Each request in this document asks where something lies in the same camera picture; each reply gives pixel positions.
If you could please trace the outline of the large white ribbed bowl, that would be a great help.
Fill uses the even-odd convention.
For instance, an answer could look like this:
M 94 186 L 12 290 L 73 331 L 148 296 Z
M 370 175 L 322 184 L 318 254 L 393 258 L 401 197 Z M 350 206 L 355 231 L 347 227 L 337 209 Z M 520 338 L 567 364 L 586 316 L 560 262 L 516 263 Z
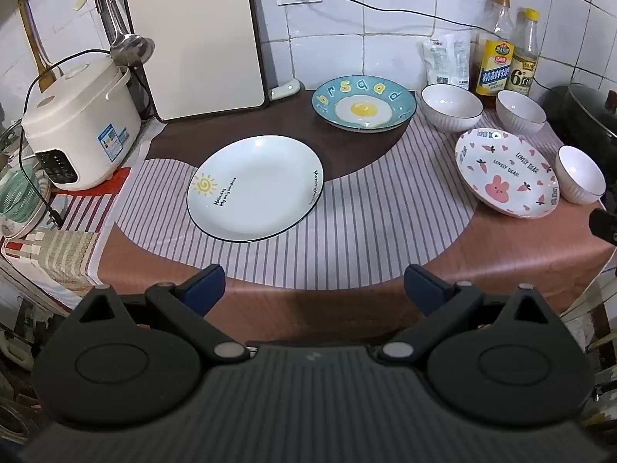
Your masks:
M 462 133 L 480 120 L 483 105 L 469 90 L 454 85 L 435 84 L 423 88 L 420 109 L 438 131 Z

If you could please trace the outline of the white rice cooker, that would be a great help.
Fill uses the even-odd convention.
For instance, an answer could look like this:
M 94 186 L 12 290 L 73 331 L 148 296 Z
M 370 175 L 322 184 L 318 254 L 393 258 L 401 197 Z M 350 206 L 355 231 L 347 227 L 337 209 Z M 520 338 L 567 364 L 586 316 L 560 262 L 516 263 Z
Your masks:
M 93 188 L 125 160 L 141 130 L 131 78 L 103 56 L 67 72 L 27 108 L 25 137 L 56 188 Z

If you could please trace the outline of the steel ladle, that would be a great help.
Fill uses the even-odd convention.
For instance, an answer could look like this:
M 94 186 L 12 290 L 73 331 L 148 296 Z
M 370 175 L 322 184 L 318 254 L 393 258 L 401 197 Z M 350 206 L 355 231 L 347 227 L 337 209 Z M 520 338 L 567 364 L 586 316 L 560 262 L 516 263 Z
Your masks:
M 110 53 L 118 65 L 138 66 L 145 64 L 154 52 L 154 42 L 136 35 L 123 22 L 116 0 L 100 0 L 101 20 L 109 33 Z

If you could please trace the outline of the white plastic seasoning bag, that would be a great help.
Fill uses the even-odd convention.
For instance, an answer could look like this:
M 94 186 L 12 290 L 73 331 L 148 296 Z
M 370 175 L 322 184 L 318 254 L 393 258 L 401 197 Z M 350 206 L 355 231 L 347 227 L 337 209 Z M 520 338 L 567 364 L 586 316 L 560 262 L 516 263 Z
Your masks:
M 423 41 L 427 84 L 469 88 L 470 44 L 470 33 L 466 30 L 441 32 Z

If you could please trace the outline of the striped brown tablecloth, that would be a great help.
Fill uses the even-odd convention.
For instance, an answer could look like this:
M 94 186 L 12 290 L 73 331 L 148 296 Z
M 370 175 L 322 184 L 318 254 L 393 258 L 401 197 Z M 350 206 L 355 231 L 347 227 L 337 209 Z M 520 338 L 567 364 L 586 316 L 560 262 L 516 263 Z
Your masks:
M 285 233 L 221 242 L 189 217 L 191 179 L 217 150 L 261 134 L 314 149 L 323 193 Z M 613 255 L 591 234 L 587 206 L 561 202 L 546 218 L 519 220 L 479 203 L 460 180 L 455 137 L 421 114 L 392 132 L 348 133 L 301 93 L 260 111 L 152 123 L 147 135 L 99 246 L 98 278 L 139 293 L 220 264 L 226 293 L 208 319 L 240 341 L 352 342 L 408 326 L 418 317 L 401 279 L 410 264 L 491 293 L 528 282 L 567 311 Z

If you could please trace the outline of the blue fried egg plate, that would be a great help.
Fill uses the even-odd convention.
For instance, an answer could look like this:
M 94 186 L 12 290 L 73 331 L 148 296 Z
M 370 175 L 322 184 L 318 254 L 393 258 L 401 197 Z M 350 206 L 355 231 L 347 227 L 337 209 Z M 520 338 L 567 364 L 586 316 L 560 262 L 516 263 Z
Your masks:
M 325 81 L 310 100 L 327 123 L 341 130 L 379 133 L 406 125 L 417 111 L 412 92 L 387 78 L 346 75 Z

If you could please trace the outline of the white cutting board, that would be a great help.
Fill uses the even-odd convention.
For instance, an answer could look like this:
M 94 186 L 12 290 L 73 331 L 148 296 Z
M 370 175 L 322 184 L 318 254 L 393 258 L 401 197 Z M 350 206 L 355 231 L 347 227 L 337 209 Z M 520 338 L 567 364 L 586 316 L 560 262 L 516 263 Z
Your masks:
M 161 121 L 258 109 L 269 101 L 252 0 L 125 0 L 151 40 L 143 70 Z

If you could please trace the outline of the wooden spatula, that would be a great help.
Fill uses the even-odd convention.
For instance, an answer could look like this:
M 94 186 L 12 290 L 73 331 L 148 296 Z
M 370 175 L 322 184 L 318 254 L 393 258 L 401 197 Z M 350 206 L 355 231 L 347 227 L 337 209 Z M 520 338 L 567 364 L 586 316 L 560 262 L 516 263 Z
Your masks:
M 44 93 L 59 76 L 63 74 L 60 67 L 52 68 L 46 56 L 39 33 L 34 24 L 34 17 L 27 0 L 17 0 L 19 15 L 26 35 L 28 46 L 41 77 L 38 79 L 39 89 Z

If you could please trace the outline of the clear white vinegar bottle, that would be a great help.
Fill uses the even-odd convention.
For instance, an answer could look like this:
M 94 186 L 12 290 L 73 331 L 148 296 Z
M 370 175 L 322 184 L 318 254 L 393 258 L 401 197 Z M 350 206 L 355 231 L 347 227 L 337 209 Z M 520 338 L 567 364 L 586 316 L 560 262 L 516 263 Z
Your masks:
M 514 32 L 514 54 L 506 89 L 528 95 L 539 58 L 539 12 L 527 7 Z

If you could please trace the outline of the pink bunny carrot plate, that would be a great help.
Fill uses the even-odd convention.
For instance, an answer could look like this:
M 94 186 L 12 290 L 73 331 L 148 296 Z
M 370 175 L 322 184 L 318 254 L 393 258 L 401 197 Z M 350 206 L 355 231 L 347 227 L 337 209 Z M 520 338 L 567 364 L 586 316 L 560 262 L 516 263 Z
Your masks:
M 473 128 L 458 138 L 455 160 L 476 198 L 511 218 L 545 218 L 560 203 L 552 166 L 521 136 Z

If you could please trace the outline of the white sun plate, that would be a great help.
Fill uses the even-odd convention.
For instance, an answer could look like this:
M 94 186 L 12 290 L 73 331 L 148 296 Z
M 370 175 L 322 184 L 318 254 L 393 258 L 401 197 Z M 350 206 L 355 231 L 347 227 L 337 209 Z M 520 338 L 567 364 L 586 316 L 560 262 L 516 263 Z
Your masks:
M 310 146 L 287 136 L 254 136 L 226 145 L 201 164 L 188 186 L 187 211 L 209 236 L 252 243 L 301 221 L 323 186 L 323 165 Z

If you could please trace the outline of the green white dish rack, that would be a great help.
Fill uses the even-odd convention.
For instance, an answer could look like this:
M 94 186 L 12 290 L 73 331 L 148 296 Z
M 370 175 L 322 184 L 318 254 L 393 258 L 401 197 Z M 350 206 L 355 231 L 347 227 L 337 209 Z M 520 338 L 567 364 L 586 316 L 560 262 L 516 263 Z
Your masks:
M 24 237 L 34 230 L 46 213 L 46 207 L 30 186 L 29 177 L 44 199 L 50 198 L 50 181 L 34 157 L 24 163 L 26 172 L 18 166 L 6 165 L 1 171 L 1 235 L 6 240 Z

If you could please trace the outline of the black wok with lid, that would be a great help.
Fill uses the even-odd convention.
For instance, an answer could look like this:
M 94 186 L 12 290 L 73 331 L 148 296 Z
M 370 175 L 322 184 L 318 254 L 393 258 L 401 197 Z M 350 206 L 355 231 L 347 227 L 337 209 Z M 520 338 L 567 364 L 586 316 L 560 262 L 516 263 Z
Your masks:
M 559 86 L 546 94 L 543 107 L 557 137 L 586 153 L 608 186 L 615 186 L 616 91 L 602 93 L 579 83 Z

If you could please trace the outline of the yellow label cooking wine bottle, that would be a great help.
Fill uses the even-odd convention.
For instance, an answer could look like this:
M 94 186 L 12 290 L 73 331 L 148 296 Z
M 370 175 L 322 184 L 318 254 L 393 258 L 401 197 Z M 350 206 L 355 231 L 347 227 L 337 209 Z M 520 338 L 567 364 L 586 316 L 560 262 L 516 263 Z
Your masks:
M 472 92 L 485 106 L 493 108 L 509 77 L 514 55 L 511 41 L 514 21 L 510 16 L 510 0 L 488 0 L 488 3 L 488 13 L 475 39 Z

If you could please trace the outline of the small white ribbed bowl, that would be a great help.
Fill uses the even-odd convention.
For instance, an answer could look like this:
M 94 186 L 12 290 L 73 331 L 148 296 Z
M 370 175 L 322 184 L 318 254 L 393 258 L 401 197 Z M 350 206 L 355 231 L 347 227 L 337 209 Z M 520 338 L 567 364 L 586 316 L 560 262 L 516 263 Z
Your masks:
M 607 184 L 597 164 L 584 152 L 570 145 L 556 155 L 554 169 L 561 195 L 570 203 L 589 205 L 600 200 Z

